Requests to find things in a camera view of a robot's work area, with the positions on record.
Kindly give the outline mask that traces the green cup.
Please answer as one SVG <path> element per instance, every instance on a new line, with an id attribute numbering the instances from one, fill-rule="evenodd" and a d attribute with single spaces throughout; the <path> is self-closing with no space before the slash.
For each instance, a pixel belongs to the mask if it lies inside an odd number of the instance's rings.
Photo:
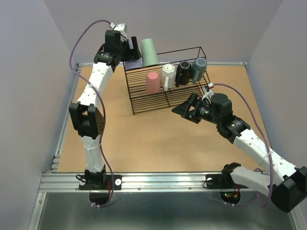
<path id="1" fill-rule="evenodd" d="M 141 55 L 143 67 L 149 67 L 159 64 L 155 46 L 151 38 L 141 40 Z"/>

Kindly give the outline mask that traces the purple cup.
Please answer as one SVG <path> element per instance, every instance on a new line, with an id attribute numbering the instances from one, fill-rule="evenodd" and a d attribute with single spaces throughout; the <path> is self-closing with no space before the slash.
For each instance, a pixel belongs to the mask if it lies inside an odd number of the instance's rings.
<path id="1" fill-rule="evenodd" d="M 138 45 L 137 48 L 134 48 L 134 44 L 132 39 L 129 41 L 130 52 L 132 53 L 132 57 L 137 57 L 138 59 L 131 59 L 129 61 L 124 61 L 124 66 L 126 70 L 137 69 L 142 67 L 141 62 L 141 52 L 139 51 Z"/>

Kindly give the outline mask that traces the white mug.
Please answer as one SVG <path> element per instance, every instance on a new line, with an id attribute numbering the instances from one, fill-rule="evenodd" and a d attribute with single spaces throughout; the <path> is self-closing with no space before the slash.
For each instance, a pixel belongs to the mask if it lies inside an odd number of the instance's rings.
<path id="1" fill-rule="evenodd" d="M 168 91 L 175 85 L 176 69 L 172 64 L 164 64 L 160 72 L 160 86 Z"/>

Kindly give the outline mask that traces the black mug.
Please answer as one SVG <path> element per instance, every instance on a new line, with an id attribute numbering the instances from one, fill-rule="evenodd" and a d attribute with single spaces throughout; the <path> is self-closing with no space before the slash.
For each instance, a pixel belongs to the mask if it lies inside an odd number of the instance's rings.
<path id="1" fill-rule="evenodd" d="M 191 74 L 191 64 L 187 61 L 181 61 L 177 67 L 175 86 L 187 85 Z"/>

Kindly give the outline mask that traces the red cup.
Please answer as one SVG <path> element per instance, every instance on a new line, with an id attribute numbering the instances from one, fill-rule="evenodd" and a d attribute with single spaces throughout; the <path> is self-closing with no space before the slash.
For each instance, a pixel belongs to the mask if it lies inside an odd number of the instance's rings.
<path id="1" fill-rule="evenodd" d="M 156 71 L 148 72 L 146 76 L 145 89 L 149 94 L 158 93 L 160 91 L 160 79 Z"/>

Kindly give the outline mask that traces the blue-grey mug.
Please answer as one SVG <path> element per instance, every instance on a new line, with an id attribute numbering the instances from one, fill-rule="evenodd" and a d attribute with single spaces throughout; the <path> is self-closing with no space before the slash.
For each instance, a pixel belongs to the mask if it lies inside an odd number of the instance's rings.
<path id="1" fill-rule="evenodd" d="M 193 84 L 199 81 L 207 69 L 207 61 L 204 58 L 197 58 L 191 65 L 191 80 Z"/>

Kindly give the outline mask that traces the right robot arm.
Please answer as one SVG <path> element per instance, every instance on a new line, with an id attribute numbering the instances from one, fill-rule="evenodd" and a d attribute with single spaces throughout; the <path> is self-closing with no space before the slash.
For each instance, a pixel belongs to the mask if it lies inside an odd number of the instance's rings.
<path id="1" fill-rule="evenodd" d="M 247 153 L 267 174 L 248 170 L 239 163 L 226 165 L 212 184 L 234 184 L 251 188 L 270 198 L 283 212 L 289 213 L 307 197 L 307 168 L 298 168 L 283 159 L 256 135 L 251 127 L 235 116 L 232 102 L 225 94 L 216 93 L 202 100 L 196 93 L 172 112 L 193 123 L 201 120 L 216 125 L 218 133 L 231 144 Z"/>

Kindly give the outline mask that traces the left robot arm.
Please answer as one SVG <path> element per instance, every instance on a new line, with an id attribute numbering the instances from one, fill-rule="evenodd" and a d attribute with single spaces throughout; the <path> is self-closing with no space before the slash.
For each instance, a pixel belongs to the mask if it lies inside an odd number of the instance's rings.
<path id="1" fill-rule="evenodd" d="M 83 175 L 77 175 L 79 189 L 107 189 L 111 177 L 106 174 L 106 164 L 101 153 L 101 137 L 106 126 L 105 115 L 99 111 L 101 96 L 116 66 L 120 62 L 138 60 L 141 57 L 136 37 L 132 43 L 126 35 L 124 24 L 105 33 L 105 43 L 94 57 L 93 69 L 83 93 L 69 106 L 73 128 L 81 137 L 86 167 Z"/>

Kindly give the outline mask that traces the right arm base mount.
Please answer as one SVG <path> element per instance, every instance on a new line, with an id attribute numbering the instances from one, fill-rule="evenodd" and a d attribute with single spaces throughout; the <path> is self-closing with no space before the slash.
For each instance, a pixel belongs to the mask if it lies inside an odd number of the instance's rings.
<path id="1" fill-rule="evenodd" d="M 235 189 L 238 184 L 228 174 L 210 173 L 206 174 L 202 186 L 207 189 Z"/>

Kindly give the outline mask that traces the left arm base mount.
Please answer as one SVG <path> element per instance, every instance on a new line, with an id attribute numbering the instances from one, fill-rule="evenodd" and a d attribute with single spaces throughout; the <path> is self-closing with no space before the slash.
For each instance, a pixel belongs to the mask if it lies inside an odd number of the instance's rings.
<path id="1" fill-rule="evenodd" d="M 93 190 L 110 190 L 112 188 L 112 178 L 110 174 L 106 175 L 106 182 L 88 182 L 86 181 L 84 174 L 77 174 L 76 179 L 79 181 L 78 189 L 81 191 L 93 191 Z M 115 185 L 113 190 L 121 190 L 122 175 L 114 174 Z"/>

